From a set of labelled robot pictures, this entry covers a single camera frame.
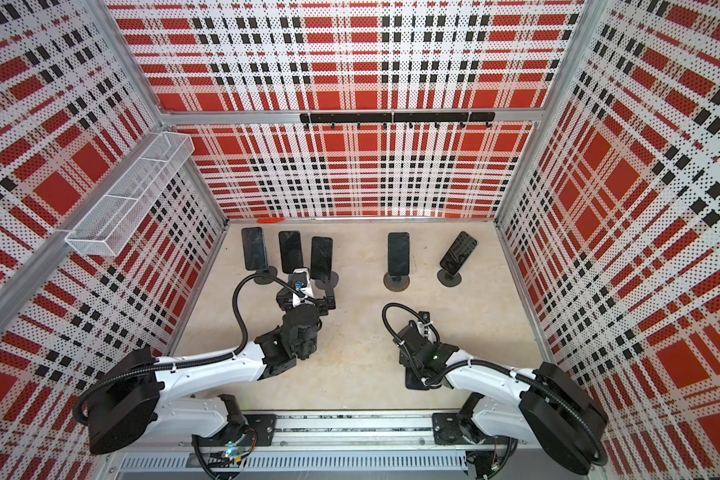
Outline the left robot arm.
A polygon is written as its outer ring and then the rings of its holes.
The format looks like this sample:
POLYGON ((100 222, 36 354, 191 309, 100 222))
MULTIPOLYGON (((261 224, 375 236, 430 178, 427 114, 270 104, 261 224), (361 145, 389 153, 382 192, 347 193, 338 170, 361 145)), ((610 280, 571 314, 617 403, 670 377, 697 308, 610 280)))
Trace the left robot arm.
POLYGON ((250 339, 243 329, 239 346, 205 354, 155 357, 148 348, 126 355, 86 390, 73 417, 88 429, 93 455, 136 443, 189 436, 197 447, 235 445, 254 439, 256 429, 234 396, 202 399, 200 393, 233 383, 279 376, 317 350, 322 320, 336 307, 335 274, 313 280, 306 268, 280 285, 276 302, 280 325, 250 339))

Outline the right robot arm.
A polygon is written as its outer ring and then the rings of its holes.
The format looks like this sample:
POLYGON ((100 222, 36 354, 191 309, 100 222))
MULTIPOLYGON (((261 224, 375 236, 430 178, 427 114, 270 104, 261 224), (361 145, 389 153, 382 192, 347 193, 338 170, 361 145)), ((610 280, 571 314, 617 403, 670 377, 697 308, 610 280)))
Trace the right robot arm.
POLYGON ((574 474, 607 464, 605 410, 557 365, 544 362, 528 369, 480 359, 443 342, 425 311, 414 313, 391 336, 407 389, 468 392, 451 422, 458 440, 473 445, 505 442, 505 454, 492 464, 476 463, 477 478, 493 477, 522 442, 540 447, 574 474))

